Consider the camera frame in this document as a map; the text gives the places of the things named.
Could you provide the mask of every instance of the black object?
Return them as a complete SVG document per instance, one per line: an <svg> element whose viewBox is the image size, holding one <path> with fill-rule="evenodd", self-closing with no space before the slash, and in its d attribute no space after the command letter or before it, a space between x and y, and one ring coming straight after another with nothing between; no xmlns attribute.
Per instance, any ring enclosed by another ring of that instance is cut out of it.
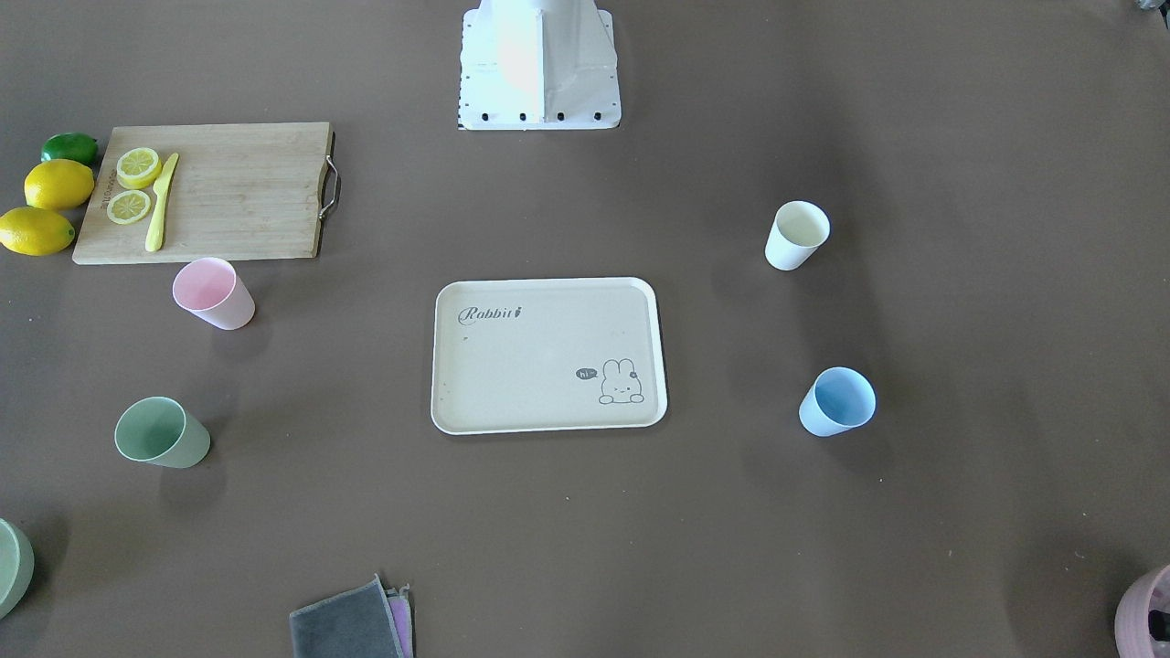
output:
<svg viewBox="0 0 1170 658"><path fill-rule="evenodd" d="M1170 615L1150 610L1150 636L1158 642L1170 642Z"/></svg>

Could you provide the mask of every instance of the gray cloth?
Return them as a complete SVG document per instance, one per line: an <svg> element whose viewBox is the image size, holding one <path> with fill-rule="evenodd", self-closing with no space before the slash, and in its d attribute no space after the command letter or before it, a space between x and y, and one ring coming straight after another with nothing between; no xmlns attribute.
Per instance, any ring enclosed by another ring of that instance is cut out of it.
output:
<svg viewBox="0 0 1170 658"><path fill-rule="evenodd" d="M404 658L381 580L289 615L296 658Z"/></svg>

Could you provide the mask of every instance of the white machine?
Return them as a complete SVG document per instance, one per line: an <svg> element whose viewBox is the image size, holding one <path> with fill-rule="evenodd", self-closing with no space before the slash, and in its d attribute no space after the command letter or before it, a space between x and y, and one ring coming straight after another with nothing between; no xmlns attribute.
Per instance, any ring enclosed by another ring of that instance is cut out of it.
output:
<svg viewBox="0 0 1170 658"><path fill-rule="evenodd" d="M591 130L621 121L613 16L592 0L482 0L463 15L459 126Z"/></svg>

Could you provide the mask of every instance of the pink bowl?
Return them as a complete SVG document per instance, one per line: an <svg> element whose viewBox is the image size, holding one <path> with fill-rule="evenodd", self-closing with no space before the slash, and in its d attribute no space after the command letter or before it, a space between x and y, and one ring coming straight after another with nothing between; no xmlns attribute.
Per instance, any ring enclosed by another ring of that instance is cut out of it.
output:
<svg viewBox="0 0 1170 658"><path fill-rule="evenodd" d="M1121 658L1159 658L1170 656L1170 642L1150 637L1150 610L1165 610L1170 605L1170 566L1155 569L1129 585L1117 605L1113 632L1117 638ZM1154 652L1155 645L1159 651Z"/></svg>

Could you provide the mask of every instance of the green bowl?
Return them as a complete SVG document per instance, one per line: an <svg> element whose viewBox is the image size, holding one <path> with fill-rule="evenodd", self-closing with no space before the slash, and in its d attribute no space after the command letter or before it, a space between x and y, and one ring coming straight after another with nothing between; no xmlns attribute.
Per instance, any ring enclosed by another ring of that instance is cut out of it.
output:
<svg viewBox="0 0 1170 658"><path fill-rule="evenodd" d="M33 580L33 544L15 526L0 519L0 618L16 606Z"/></svg>

